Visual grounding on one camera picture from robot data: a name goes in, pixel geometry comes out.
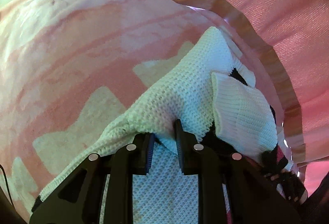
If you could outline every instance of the round metal rivet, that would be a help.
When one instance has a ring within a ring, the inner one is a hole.
[[[133,151],[133,150],[135,150],[137,148],[137,146],[134,145],[134,144],[131,144],[131,145],[127,145],[126,148],[127,148],[128,151]]]
[[[234,154],[232,155],[232,158],[233,158],[234,160],[241,160],[241,159],[242,159],[242,155],[240,155],[239,153],[234,153]]]
[[[194,148],[194,150],[201,151],[201,150],[203,150],[204,147],[201,144],[196,144],[193,146],[193,148]]]
[[[95,160],[98,159],[98,154],[91,154],[91,155],[88,156],[88,159],[90,161],[95,161]]]

